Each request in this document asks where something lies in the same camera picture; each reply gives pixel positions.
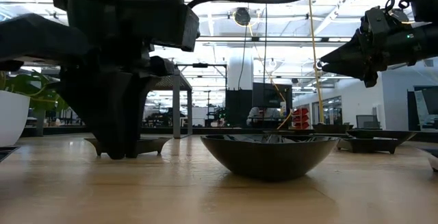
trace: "person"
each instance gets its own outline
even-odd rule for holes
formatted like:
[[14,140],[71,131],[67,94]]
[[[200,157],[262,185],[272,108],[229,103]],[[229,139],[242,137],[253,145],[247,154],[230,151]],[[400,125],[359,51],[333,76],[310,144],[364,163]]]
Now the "person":
[[248,119],[246,120],[246,124],[251,125],[252,123],[258,123],[263,120],[279,119],[279,118],[280,118],[280,112],[276,108],[253,107],[249,112]]

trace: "potted plant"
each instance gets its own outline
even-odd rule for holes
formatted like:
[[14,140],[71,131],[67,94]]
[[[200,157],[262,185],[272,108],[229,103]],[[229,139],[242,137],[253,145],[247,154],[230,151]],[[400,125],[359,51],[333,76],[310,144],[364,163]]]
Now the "potted plant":
[[0,71],[0,147],[14,145],[26,125],[29,108],[65,110],[66,102],[47,88],[49,79],[36,71],[8,77]]

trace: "white wall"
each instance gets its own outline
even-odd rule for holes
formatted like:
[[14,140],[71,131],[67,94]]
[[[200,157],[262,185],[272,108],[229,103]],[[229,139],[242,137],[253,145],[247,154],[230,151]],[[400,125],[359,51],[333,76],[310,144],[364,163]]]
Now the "white wall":
[[[383,112],[382,79],[379,74],[377,84],[373,88],[365,88],[362,81],[357,79],[342,79],[336,83],[333,89],[322,89],[322,99],[330,99],[340,96],[342,98],[342,122],[349,122],[357,126],[356,115],[372,114],[372,108],[377,107],[378,120],[384,127],[385,113]],[[293,106],[312,104],[318,101],[317,94],[302,95],[296,97]]]
[[423,62],[418,62],[415,66],[382,72],[386,129],[409,129],[407,91],[413,91],[414,86],[438,85],[438,60],[434,64],[435,67],[426,68]]

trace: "white pot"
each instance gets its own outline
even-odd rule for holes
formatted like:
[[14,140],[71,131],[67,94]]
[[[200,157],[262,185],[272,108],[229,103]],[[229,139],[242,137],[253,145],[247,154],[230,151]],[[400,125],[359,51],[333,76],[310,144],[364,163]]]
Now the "white pot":
[[12,146],[26,126],[30,98],[0,90],[0,147]]

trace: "yellow cable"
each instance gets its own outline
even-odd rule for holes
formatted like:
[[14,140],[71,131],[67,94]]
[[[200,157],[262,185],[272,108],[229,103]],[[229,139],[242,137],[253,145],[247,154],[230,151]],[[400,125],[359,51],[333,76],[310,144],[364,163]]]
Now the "yellow cable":
[[[237,21],[235,20],[235,12],[233,13],[233,20],[236,23],[236,25],[239,25],[237,23]],[[239,25],[240,27],[247,27],[249,28],[249,32],[251,34],[251,37],[254,36],[253,34],[253,26],[256,25],[258,22],[260,21],[260,14],[257,15],[257,21],[255,23],[253,23],[252,25],[247,25],[247,26],[243,26],[243,25]],[[269,74],[269,72],[266,70],[265,64],[263,63],[263,61],[261,60],[260,54],[259,54],[259,50],[257,49],[257,45],[254,42],[254,47],[255,47],[255,51],[257,52],[257,55],[259,56],[259,61],[261,62],[261,65],[263,66],[263,70],[266,72],[266,75],[269,77],[271,84],[275,87],[277,93],[280,95],[281,99],[286,102],[285,97],[281,94],[279,87],[274,83],[274,80],[271,76],[271,74]],[[281,123],[281,125],[279,125],[277,127],[277,129],[280,129],[286,122],[287,120],[289,120],[290,116],[292,115],[292,109],[289,111],[289,115],[286,117],[286,119]]]
[[[277,93],[280,95],[281,99],[284,102],[286,102],[286,99],[281,94],[279,87],[274,83],[274,79],[272,78],[272,75],[266,70],[265,64],[261,60],[260,53],[259,53],[259,50],[257,49],[257,45],[255,44],[255,42],[254,42],[254,48],[255,48],[255,51],[257,52],[257,55],[259,56],[259,61],[261,62],[261,65],[263,66],[263,70],[266,72],[266,75],[269,77],[269,80],[271,81],[271,84],[275,87],[275,89],[276,89]],[[289,109],[289,115],[287,115],[286,119],[276,129],[280,129],[289,120],[291,115],[292,115],[292,109]]]
[[315,71],[315,80],[316,80],[316,90],[318,92],[318,102],[320,107],[320,122],[324,122],[324,114],[322,109],[322,95],[321,95],[321,85],[320,79],[318,77],[318,70],[316,68],[316,47],[315,47],[315,33],[313,30],[313,12],[312,12],[312,0],[309,0],[309,11],[310,11],[310,27],[312,34],[312,47],[313,47],[313,69]]

